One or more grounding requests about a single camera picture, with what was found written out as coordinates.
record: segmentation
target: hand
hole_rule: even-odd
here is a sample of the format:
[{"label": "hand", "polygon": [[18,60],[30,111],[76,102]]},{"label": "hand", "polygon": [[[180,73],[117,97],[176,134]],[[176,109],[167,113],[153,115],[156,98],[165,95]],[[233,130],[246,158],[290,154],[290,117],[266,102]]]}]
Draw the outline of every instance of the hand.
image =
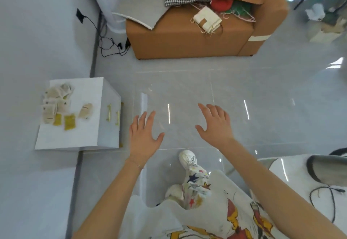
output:
[{"label": "hand", "polygon": [[199,135],[208,144],[221,150],[228,145],[229,140],[233,139],[232,128],[230,126],[230,117],[218,105],[206,105],[198,104],[201,109],[206,122],[206,131],[199,125],[196,125]]},{"label": "hand", "polygon": [[157,140],[153,139],[152,127],[155,111],[151,112],[145,125],[146,115],[147,112],[144,112],[139,120],[138,116],[135,116],[129,128],[130,158],[141,167],[143,167],[147,160],[158,150],[165,135],[164,133],[160,133]]}]

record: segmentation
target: white cabinet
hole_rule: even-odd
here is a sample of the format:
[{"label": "white cabinet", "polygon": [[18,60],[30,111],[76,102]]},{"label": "white cabinet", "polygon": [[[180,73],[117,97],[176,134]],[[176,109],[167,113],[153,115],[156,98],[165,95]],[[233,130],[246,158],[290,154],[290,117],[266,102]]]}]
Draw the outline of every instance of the white cabinet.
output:
[{"label": "white cabinet", "polygon": [[76,127],[41,124],[35,149],[93,150],[119,147],[121,97],[103,77],[51,80],[50,86],[74,87],[70,113],[76,117],[86,103],[93,104],[89,119],[76,118]]}]

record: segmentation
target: drawer handle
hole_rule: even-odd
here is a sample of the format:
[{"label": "drawer handle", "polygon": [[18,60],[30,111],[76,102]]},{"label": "drawer handle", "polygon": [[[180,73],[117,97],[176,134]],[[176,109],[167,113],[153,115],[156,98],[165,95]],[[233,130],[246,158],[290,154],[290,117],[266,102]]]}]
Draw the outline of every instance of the drawer handle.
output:
[{"label": "drawer handle", "polygon": [[117,114],[117,123],[115,125],[119,126],[120,111],[117,111],[116,114]]},{"label": "drawer handle", "polygon": [[109,108],[109,117],[106,118],[106,121],[111,122],[111,104],[109,104],[107,107]]}]

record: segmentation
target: red cloth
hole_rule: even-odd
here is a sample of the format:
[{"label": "red cloth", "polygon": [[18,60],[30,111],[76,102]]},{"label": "red cloth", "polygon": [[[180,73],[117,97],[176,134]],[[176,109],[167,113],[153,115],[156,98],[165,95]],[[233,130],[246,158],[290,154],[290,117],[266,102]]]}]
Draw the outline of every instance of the red cloth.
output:
[{"label": "red cloth", "polygon": [[234,0],[211,0],[211,8],[216,12],[224,12],[232,7]]}]

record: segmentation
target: finger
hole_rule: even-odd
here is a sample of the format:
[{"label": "finger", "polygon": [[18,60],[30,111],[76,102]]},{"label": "finger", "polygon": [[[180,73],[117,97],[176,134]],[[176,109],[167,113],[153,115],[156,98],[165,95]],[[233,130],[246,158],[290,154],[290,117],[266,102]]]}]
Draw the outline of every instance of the finger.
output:
[{"label": "finger", "polygon": [[230,116],[229,116],[229,114],[224,111],[224,116],[225,116],[225,120],[228,122],[228,125],[230,125]]},{"label": "finger", "polygon": [[132,134],[133,134],[132,133],[132,125],[130,125],[130,127],[129,127],[129,136],[132,137]]},{"label": "finger", "polygon": [[160,133],[156,142],[158,143],[158,148],[160,147],[161,143],[163,142],[163,139],[164,139],[164,136],[165,136],[165,133]]},{"label": "finger", "polygon": [[211,111],[211,114],[212,114],[213,117],[219,116],[218,112],[217,112],[217,109],[216,109],[216,107],[214,105],[207,104],[206,107],[209,108],[209,110]]},{"label": "finger", "polygon": [[152,111],[149,117],[147,118],[146,128],[152,131],[153,122],[154,122],[155,111]]},{"label": "finger", "polygon": [[132,124],[131,124],[132,133],[133,133],[133,134],[134,134],[134,133],[137,131],[137,129],[138,129],[137,121],[138,121],[138,115],[136,115],[136,116],[134,117],[134,120],[133,120],[133,122],[132,122]]},{"label": "finger", "polygon": [[211,118],[212,115],[211,115],[211,111],[206,107],[204,106],[203,104],[199,103],[197,104],[199,106],[199,108],[201,109],[201,112],[202,114],[204,115],[206,121],[207,119]]},{"label": "finger", "polygon": [[219,117],[225,119],[224,110],[220,106],[218,106],[218,105],[216,105],[215,107],[217,109]]},{"label": "finger", "polygon": [[143,114],[140,117],[140,120],[138,121],[138,128],[144,129],[145,128],[145,120],[146,120],[147,112],[143,112]]},{"label": "finger", "polygon": [[199,135],[201,136],[201,138],[204,139],[203,136],[205,136],[206,131],[200,125],[196,125],[195,128],[197,132],[199,133]]}]

